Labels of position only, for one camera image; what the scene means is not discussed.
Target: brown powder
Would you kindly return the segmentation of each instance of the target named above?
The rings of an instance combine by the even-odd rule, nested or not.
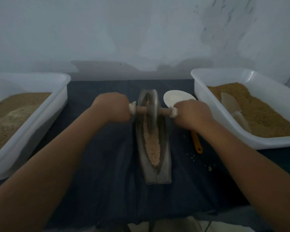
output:
[[[236,99],[253,135],[262,138],[290,136],[290,122],[269,105],[251,96],[244,85],[231,83],[216,87],[208,86],[208,88],[220,102],[222,92]]]
[[[147,122],[148,118],[144,115],[143,129],[146,152],[152,166],[156,168],[160,161],[159,131],[158,127],[156,127],[155,130],[150,133]]]
[[[0,149],[51,93],[22,93],[0,102]]]

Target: person's left arm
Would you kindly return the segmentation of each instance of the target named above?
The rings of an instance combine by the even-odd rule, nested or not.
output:
[[[99,95],[92,106],[0,186],[0,232],[41,231],[66,193],[82,153],[109,122],[130,119],[128,98]]]

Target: table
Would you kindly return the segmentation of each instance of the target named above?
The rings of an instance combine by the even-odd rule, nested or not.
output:
[[[163,95],[168,90],[194,94],[193,80],[72,81],[68,84],[68,104],[34,153],[71,124],[100,93],[119,92],[130,101],[137,101],[141,89],[156,89],[163,107]],[[79,169],[46,228],[138,224],[248,205],[203,138],[200,142],[204,151],[198,155],[189,131],[176,127],[169,118],[167,131],[172,156],[171,184],[145,184],[133,119],[126,124],[109,124],[88,144]],[[260,152],[290,173],[290,148]]]

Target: grain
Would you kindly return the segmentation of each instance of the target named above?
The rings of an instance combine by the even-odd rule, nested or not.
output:
[[[222,92],[236,99],[253,135],[262,138],[290,136],[290,122],[269,105],[251,96],[244,85],[231,83],[216,87],[208,86],[208,88],[220,102]]]
[[[155,130],[150,133],[147,122],[148,118],[144,115],[143,129],[146,152],[152,166],[156,168],[160,161],[159,130],[158,127],[156,127]]]
[[[0,149],[51,93],[22,93],[0,102]]]

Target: person's right arm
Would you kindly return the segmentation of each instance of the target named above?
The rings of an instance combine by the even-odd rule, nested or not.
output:
[[[251,205],[275,231],[290,231],[290,175],[213,119],[200,101],[179,102],[174,122],[198,132],[215,149]]]

